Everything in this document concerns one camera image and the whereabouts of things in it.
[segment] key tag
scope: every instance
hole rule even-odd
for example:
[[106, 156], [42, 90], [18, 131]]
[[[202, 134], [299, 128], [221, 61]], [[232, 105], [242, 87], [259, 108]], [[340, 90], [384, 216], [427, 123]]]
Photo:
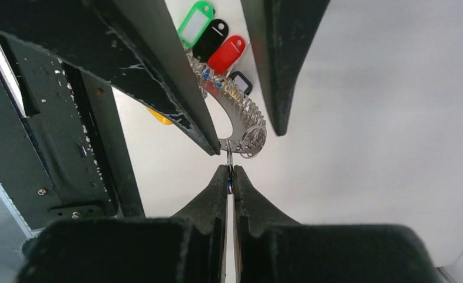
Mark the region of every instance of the key tag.
[[252, 91], [252, 83], [246, 78], [244, 74], [240, 71], [236, 71], [230, 74], [228, 76], [231, 78], [236, 85], [239, 86], [239, 89], [244, 92], [245, 95], [249, 95], [250, 92]]
[[160, 123], [163, 123], [164, 125], [172, 125], [173, 122], [171, 122], [171, 120], [169, 120], [168, 118], [165, 118], [164, 116], [162, 116], [161, 114], [158, 114], [158, 112], [155, 112], [154, 110], [152, 110], [151, 108], [147, 107], [148, 111], [150, 113], [152, 113], [152, 115], [160, 122]]
[[216, 50], [207, 64], [214, 70], [215, 74], [222, 75], [244, 52], [245, 46], [246, 43], [242, 37], [233, 35]]
[[228, 36], [228, 25], [222, 19], [214, 19], [202, 33], [199, 40], [192, 48], [193, 57], [202, 63], [207, 63], [209, 58], [221, 46]]
[[195, 45], [213, 17], [214, 9], [207, 1], [197, 1], [193, 4], [178, 28], [178, 35], [186, 48]]

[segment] white backdrop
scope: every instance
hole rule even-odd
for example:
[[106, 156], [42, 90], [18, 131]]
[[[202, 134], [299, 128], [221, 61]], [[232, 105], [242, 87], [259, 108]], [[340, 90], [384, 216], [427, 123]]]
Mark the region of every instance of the white backdrop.
[[[166, 0], [179, 26], [193, 0]], [[213, 0], [248, 39], [238, 0]], [[266, 115], [252, 51], [240, 70]], [[226, 157], [116, 93], [147, 216], [169, 216]], [[230, 131], [206, 99], [220, 137]], [[253, 184], [303, 223], [400, 223], [436, 265], [463, 250], [463, 0], [332, 0], [296, 85], [287, 136], [268, 125], [263, 151], [235, 156]]]

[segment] red key tag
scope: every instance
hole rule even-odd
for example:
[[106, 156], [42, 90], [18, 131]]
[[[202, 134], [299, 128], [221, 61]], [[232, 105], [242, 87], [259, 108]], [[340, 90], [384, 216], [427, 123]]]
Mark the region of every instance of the red key tag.
[[244, 39], [238, 35], [228, 38], [209, 58], [207, 65], [217, 75], [222, 75], [237, 61], [246, 47]]

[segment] metal hook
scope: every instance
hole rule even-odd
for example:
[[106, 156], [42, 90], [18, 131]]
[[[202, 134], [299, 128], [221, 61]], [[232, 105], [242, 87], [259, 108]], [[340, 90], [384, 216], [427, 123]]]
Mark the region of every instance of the metal hook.
[[233, 193], [233, 151], [230, 140], [226, 140], [226, 157], [228, 165], [228, 194]]

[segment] black metal frame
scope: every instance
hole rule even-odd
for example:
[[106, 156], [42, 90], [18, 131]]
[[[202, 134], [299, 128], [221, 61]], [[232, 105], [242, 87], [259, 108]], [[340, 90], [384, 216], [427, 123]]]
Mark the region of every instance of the black metal frame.
[[165, 115], [208, 154], [220, 154], [164, 1], [0, 0], [0, 34], [117, 87]]
[[111, 87], [18, 41], [0, 45], [28, 116], [0, 73], [0, 182], [29, 227], [74, 212], [143, 216]]
[[241, 2], [264, 103], [275, 133], [283, 136], [297, 77], [330, 0]]

